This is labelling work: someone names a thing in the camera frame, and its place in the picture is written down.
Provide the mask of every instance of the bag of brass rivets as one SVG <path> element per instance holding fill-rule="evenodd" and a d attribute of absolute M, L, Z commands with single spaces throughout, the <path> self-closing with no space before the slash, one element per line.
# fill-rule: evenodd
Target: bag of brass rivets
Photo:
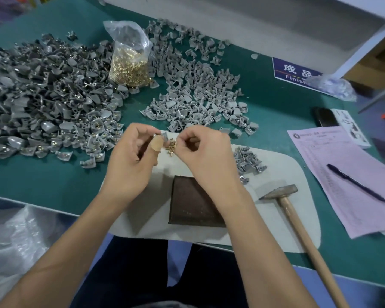
<path fill-rule="evenodd" d="M 128 87 L 150 84 L 148 57 L 153 43 L 143 29 L 132 21 L 104 21 L 105 30 L 114 40 L 109 78 Z"/>

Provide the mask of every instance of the dark pants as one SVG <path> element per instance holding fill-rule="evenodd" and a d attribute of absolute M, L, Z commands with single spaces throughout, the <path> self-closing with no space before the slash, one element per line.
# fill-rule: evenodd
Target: dark pants
<path fill-rule="evenodd" d="M 166 300 L 247 307 L 233 253 L 193 244 L 180 281 L 167 287 L 167 247 L 167 240 L 114 237 L 71 307 L 133 307 Z"/>

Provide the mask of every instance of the paper form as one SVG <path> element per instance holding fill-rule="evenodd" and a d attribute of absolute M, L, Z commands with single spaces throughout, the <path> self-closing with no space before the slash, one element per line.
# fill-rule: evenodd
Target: paper form
<path fill-rule="evenodd" d="M 289 130 L 350 238 L 385 231 L 385 203 L 330 171 L 327 164 L 385 198 L 385 165 L 352 142 L 340 126 Z"/>

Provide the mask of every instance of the hammer head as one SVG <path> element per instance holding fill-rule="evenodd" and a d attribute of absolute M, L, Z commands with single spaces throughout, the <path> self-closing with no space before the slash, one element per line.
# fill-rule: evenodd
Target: hammer head
<path fill-rule="evenodd" d="M 277 199 L 277 198 L 287 197 L 290 194 L 293 194 L 294 192 L 297 192 L 297 191 L 298 191 L 298 188 L 295 185 L 283 186 L 272 190 L 271 192 L 263 196 L 261 199 L 267 200 L 267 199 Z"/>

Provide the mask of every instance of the white mat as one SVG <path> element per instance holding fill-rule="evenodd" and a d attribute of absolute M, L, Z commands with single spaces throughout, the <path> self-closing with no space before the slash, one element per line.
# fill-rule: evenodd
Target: white mat
<path fill-rule="evenodd" d="M 177 133 L 168 133 L 176 138 Z M 294 234 L 281 208 L 276 201 L 260 201 L 261 196 L 275 188 L 296 184 L 298 192 L 290 196 L 300 219 L 318 248 L 321 244 L 321 228 L 311 192 L 301 166 L 291 157 L 251 148 L 267 170 L 259 175 L 246 174 L 250 182 L 246 185 L 258 212 L 278 241 L 284 252 L 302 253 L 303 248 Z M 162 150 L 158 165 L 146 189 L 130 204 L 128 210 L 114 222 L 110 233 L 120 237 L 160 238 L 231 245 L 226 228 L 170 225 L 168 223 L 172 181 L 175 175 L 193 176 L 188 167 L 176 156 L 169 156 Z"/>

